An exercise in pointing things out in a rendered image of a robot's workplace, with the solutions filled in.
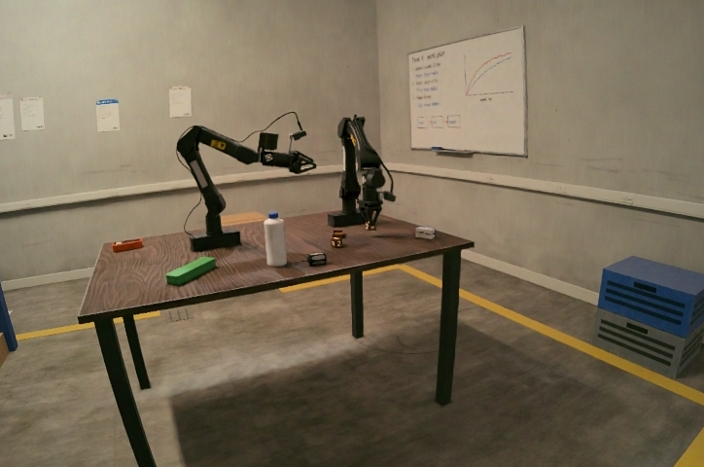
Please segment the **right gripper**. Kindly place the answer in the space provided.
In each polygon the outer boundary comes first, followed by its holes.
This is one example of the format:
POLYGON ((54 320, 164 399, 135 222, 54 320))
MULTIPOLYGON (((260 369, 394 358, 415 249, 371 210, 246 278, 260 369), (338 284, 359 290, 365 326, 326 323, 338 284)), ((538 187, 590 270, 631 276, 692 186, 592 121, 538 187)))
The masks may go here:
POLYGON ((288 153, 290 154, 290 156, 289 156, 289 154, 286 154, 286 153, 279 153, 279 154, 276 153, 276 160, 275 160, 275 162, 276 162, 275 167, 289 168, 289 171, 293 172, 295 174, 301 174, 305 171, 315 169, 317 167, 317 164, 314 163, 314 159, 306 156, 305 154, 301 153, 300 151, 297 151, 297 150, 291 151, 293 135, 298 134, 298 133, 300 133, 300 131, 296 132, 294 134, 289 133, 289 138, 291 138, 291 139, 289 142, 288 153), (291 155, 292 155, 292 162, 290 163, 291 155), (301 167, 303 165, 307 165, 307 164, 311 164, 313 166, 311 166, 309 168, 301 169, 301 167))

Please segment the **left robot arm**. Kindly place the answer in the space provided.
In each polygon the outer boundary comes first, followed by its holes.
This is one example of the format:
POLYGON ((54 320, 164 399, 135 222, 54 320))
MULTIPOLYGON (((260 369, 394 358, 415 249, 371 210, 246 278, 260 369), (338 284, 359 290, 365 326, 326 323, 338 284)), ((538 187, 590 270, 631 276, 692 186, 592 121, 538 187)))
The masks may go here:
POLYGON ((339 191, 339 197, 342 198, 342 210, 341 212, 329 213, 328 217, 341 218, 361 215, 359 209, 356 210, 356 198, 361 194, 361 186, 356 174, 356 161, 358 171, 368 171, 362 175, 362 187, 381 189, 385 185, 382 169, 379 168, 381 160, 377 153, 366 147, 356 122, 351 121, 350 117, 341 120, 337 127, 337 134, 341 138, 343 149, 343 173, 339 191))

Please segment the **orange rectangular block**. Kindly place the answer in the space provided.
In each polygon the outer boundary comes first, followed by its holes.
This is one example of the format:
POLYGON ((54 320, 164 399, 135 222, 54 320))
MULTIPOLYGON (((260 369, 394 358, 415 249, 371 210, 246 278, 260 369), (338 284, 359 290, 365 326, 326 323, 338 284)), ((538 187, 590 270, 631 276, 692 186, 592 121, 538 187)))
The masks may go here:
POLYGON ((142 248, 142 247, 143 247, 143 244, 142 244, 141 238, 113 242, 113 251, 114 252, 137 249, 137 248, 142 248))

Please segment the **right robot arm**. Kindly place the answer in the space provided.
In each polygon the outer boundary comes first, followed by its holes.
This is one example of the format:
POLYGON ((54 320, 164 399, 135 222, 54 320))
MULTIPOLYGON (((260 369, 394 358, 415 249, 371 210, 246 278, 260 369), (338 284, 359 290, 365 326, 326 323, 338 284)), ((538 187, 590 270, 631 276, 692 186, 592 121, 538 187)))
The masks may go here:
POLYGON ((248 150, 250 149, 249 147, 237 144, 234 141, 202 127, 203 126, 194 126, 177 142, 177 150, 182 154, 182 158, 184 158, 188 164, 202 192, 202 196, 205 200, 204 204, 208 210, 206 218, 210 218, 205 219, 206 233, 190 235, 191 241, 240 234, 240 230, 238 229, 222 230, 221 216, 219 214, 226 208, 226 202, 222 194, 219 194, 202 161, 198 147, 199 143, 197 141, 245 164, 261 162, 264 166, 275 166, 276 152, 274 149, 277 149, 279 136, 279 134, 275 133, 261 132, 258 152, 256 153, 253 150, 254 153, 252 150, 248 150), (265 150, 271 150, 272 152, 265 150))

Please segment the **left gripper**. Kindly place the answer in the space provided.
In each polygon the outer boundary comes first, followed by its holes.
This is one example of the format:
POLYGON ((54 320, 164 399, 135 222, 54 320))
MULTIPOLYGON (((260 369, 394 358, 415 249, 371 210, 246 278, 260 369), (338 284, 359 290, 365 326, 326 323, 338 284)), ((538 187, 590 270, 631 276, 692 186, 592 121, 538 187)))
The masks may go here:
POLYGON ((383 204, 383 201, 381 201, 380 194, 390 194, 388 191, 382 191, 377 192, 375 188, 362 188, 362 194, 363 194, 363 200, 357 200, 357 204, 359 203, 359 211, 362 214, 365 222, 370 222, 370 225, 373 227, 375 225, 375 222, 377 220, 377 217, 382 209, 381 205, 383 204), (376 198, 377 195, 377 198, 376 198), (376 202, 380 201, 380 202, 376 202), (367 208, 369 207, 369 208, 367 208), (364 213, 366 211, 368 219, 364 213), (375 216, 373 221, 371 220, 373 212, 376 211, 375 216))

